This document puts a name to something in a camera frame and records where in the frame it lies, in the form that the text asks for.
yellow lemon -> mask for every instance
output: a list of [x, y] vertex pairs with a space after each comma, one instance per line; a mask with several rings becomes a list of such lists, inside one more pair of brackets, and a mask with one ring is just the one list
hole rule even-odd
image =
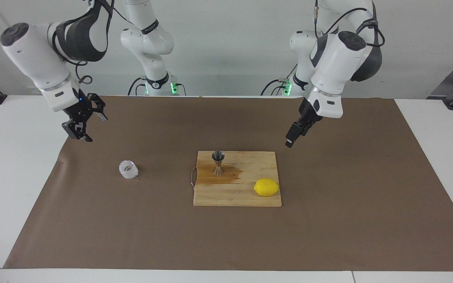
[[256, 181], [255, 191], [263, 197], [269, 197], [279, 191], [279, 184], [272, 179], [259, 179]]

jigger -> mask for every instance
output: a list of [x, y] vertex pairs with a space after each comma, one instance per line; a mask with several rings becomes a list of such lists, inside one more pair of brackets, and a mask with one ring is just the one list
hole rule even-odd
[[216, 163], [216, 168], [214, 169], [214, 175], [221, 176], [223, 175], [223, 168], [221, 168], [221, 163], [225, 159], [225, 153], [222, 151], [215, 151], [212, 153], [212, 159]]

table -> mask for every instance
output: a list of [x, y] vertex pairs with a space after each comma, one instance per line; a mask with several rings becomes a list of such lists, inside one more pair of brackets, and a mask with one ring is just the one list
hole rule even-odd
[[[440, 101], [396, 100], [453, 201], [453, 111]], [[11, 96], [0, 106], [0, 268], [3, 266], [67, 134], [41, 96]], [[0, 269], [0, 281], [108, 282], [444, 282], [453, 272], [204, 272], [102, 269]]]

wooden cutting board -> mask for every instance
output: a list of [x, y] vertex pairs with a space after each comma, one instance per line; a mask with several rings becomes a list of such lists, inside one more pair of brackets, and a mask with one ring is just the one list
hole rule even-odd
[[226, 151], [223, 175], [214, 175], [213, 151], [199, 151], [194, 206], [282, 206], [280, 191], [262, 197], [254, 190], [261, 178], [279, 183], [275, 152]]

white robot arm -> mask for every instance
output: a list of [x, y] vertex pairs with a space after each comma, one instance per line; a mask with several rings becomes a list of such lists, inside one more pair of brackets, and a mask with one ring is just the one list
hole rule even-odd
[[[337, 14], [357, 29], [331, 32], [338, 22], [332, 24]], [[304, 100], [299, 109], [301, 118], [286, 135], [288, 147], [322, 118], [341, 118], [340, 94], [347, 81], [369, 79], [382, 63], [380, 47], [385, 40], [378, 28], [373, 2], [369, 9], [364, 0], [316, 0], [314, 20], [316, 31], [297, 31], [291, 36], [290, 47], [298, 57], [295, 75], [290, 80], [291, 95], [302, 95]], [[323, 22], [329, 29], [326, 32], [321, 29], [318, 36]]]
[[63, 128], [71, 138], [92, 141], [86, 130], [94, 112], [107, 120], [104, 102], [97, 94], [83, 93], [65, 62], [82, 66], [81, 61], [102, 59], [108, 48], [113, 5], [114, 0], [89, 0], [87, 12], [79, 18], [39, 26], [15, 24], [0, 38], [4, 52], [32, 79], [52, 110], [63, 110], [70, 117]]
[[149, 95], [174, 95], [176, 78], [167, 72], [161, 55], [174, 49], [174, 39], [160, 25], [151, 0], [124, 0], [129, 20], [137, 28], [124, 29], [122, 45], [141, 62]]

